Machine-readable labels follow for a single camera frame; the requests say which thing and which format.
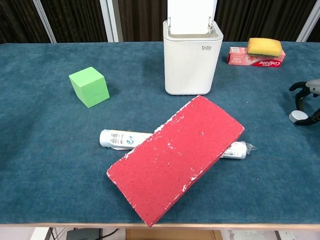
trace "blue table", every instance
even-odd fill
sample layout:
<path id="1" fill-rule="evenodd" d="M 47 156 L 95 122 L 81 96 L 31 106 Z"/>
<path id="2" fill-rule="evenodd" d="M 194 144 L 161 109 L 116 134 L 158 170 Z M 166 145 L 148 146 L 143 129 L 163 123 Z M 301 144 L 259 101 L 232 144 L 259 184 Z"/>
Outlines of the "blue table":
<path id="1" fill-rule="evenodd" d="M 222 44 L 206 97 L 257 150 L 220 160 L 159 226 L 320 227 L 320 123 L 288 119 L 291 84 L 320 77 L 320 44 L 283 42 L 280 68 L 228 65 L 229 47 L 245 44 Z M 125 151 L 102 148 L 99 134 L 152 132 L 194 97 L 165 92 L 163 43 L 2 44 L 0 56 L 0 224 L 142 224 L 106 176 Z M 89 66 L 110 93 L 92 108 L 68 78 Z M 310 115 L 320 97 L 304 104 Z"/>

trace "toothpaste tube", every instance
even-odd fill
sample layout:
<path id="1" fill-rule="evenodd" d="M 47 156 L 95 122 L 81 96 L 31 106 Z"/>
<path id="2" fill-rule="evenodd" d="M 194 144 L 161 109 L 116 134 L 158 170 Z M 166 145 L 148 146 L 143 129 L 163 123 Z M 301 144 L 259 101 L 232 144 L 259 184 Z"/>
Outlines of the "toothpaste tube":
<path id="1" fill-rule="evenodd" d="M 227 63 L 229 65 L 255 66 L 279 68 L 285 59 L 285 52 L 282 50 L 280 56 L 266 56 L 248 54 L 246 47 L 230 47 Z"/>
<path id="2" fill-rule="evenodd" d="M 120 131 L 120 130 L 102 130 L 100 133 L 100 144 L 102 147 L 115 150 L 131 150 L 142 144 L 152 133 Z M 235 141 L 225 150 L 221 158 L 244 159 L 251 150 L 256 148 L 244 141 Z"/>

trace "black curtain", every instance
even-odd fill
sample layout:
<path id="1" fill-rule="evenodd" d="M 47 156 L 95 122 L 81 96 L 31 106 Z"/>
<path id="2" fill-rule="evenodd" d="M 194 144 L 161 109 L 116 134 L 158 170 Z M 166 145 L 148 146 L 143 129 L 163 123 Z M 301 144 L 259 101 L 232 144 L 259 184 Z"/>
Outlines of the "black curtain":
<path id="1" fill-rule="evenodd" d="M 99 0 L 41 0 L 58 43 L 107 42 Z"/>
<path id="2" fill-rule="evenodd" d="M 0 0 L 0 43 L 50 43 L 32 0 Z"/>
<path id="3" fill-rule="evenodd" d="M 316 0 L 218 0 L 224 41 L 250 37 L 296 41 Z M 162 41 L 167 0 L 118 0 L 123 40 Z"/>
<path id="4" fill-rule="evenodd" d="M 320 18 L 310 33 L 307 42 L 320 42 Z"/>

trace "white toothpaste tube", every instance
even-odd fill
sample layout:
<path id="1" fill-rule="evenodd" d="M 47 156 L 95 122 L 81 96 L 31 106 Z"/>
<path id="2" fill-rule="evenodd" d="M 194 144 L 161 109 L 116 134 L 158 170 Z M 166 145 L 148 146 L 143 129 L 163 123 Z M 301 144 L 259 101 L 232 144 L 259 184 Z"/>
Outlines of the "white toothpaste tube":
<path id="1" fill-rule="evenodd" d="M 102 147 L 115 150 L 131 150 L 142 144 L 152 133 L 120 131 L 120 130 L 102 130 L 100 133 L 100 144 Z M 244 141 L 233 142 L 221 158 L 226 159 L 244 159 L 251 150 L 256 148 Z"/>

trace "green cube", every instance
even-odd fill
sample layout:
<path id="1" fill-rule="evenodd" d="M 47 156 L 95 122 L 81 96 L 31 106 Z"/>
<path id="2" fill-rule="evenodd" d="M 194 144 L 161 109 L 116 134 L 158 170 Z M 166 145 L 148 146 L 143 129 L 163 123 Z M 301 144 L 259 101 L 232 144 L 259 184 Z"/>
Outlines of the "green cube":
<path id="1" fill-rule="evenodd" d="M 87 108 L 110 97 L 105 77 L 92 66 L 69 75 L 69 78 L 75 94 Z"/>

